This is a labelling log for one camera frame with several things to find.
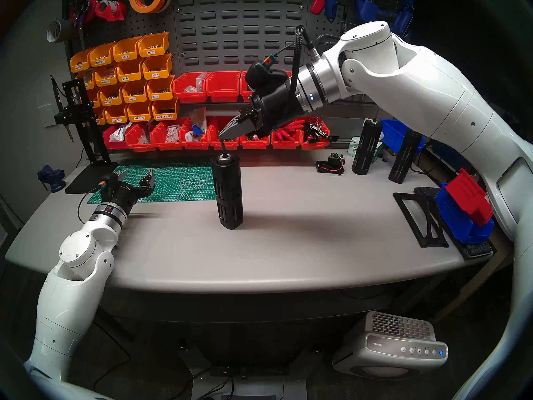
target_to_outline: black stand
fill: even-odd
[[[102,135],[96,124],[96,114],[93,112],[94,103],[89,100],[83,79],[81,78],[63,83],[63,90],[67,97],[68,106],[63,109],[59,96],[57,96],[59,113],[54,117],[55,122],[57,124],[62,124],[67,128],[69,124],[74,124],[76,126],[79,139],[82,141],[83,148],[90,161],[90,165],[83,169],[76,179],[69,183],[65,189],[65,193],[68,195],[84,194],[96,188],[98,183],[102,180],[102,175],[112,172],[118,164],[112,162],[109,158],[106,145],[103,142]],[[89,143],[83,123],[88,123],[89,128],[93,133],[94,143],[97,144],[98,150],[102,156],[101,161],[96,160],[96,156]]]

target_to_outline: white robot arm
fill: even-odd
[[[293,71],[275,90],[252,94],[250,106],[219,137],[251,131],[268,134],[295,116],[364,93],[409,128],[462,153],[482,176],[496,219],[514,241],[515,258],[505,333],[457,398],[475,395],[505,361],[533,310],[532,146],[494,112],[455,66],[425,47],[405,43],[385,22],[351,29],[322,56],[312,43],[308,48],[313,52],[312,63],[301,66],[297,74]],[[346,60],[340,67],[342,53]]]
[[[111,250],[138,199],[154,189],[152,171],[133,187],[125,172],[105,175],[100,183],[103,202],[81,230],[59,248],[59,262],[48,273],[37,303],[37,328],[26,370],[65,381],[79,341],[90,327],[113,270]]]

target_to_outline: red tool handle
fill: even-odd
[[[326,6],[326,0],[314,0],[309,11],[313,14],[320,14]]]

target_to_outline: electronic device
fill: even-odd
[[[344,338],[333,368],[359,377],[400,380],[440,367],[447,359],[448,346],[435,339],[429,322],[370,311]]]

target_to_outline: black cylindrical object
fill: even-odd
[[[372,158],[376,152],[377,143],[380,140],[381,129],[383,125],[381,120],[365,120],[361,138],[357,145],[356,157],[353,159],[352,172],[357,175],[366,175]]]
[[[211,159],[211,170],[220,223],[228,229],[235,229],[243,223],[239,158],[229,153],[217,155]]]
[[[420,145],[422,135],[414,130],[407,129],[403,142],[400,147],[400,151],[396,156],[396,160],[392,166],[392,170],[389,174],[389,180],[401,184],[405,179],[405,175],[411,167],[412,160],[415,158],[416,149]]]

